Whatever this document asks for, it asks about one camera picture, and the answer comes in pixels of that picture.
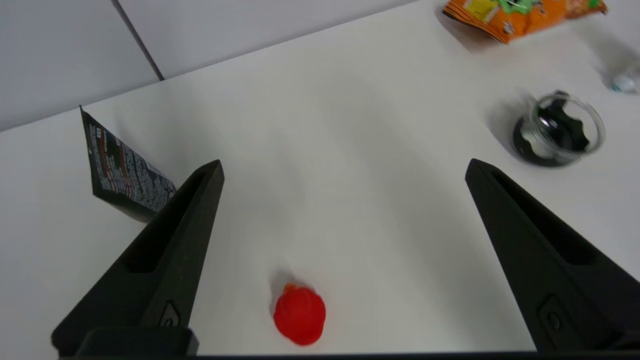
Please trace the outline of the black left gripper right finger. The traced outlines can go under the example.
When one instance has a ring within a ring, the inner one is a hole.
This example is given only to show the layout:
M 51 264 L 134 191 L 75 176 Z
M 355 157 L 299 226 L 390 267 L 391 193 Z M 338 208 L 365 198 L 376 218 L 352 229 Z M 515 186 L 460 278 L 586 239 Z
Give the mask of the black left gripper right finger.
M 498 167 L 465 182 L 540 353 L 638 353 L 640 284 Z

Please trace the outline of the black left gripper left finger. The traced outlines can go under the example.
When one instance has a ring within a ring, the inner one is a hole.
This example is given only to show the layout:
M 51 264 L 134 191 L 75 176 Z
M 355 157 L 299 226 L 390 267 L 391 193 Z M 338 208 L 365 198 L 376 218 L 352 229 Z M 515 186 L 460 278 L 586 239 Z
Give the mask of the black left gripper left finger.
M 61 323 L 61 357 L 192 357 L 189 321 L 217 216 L 221 161 L 192 173 Z

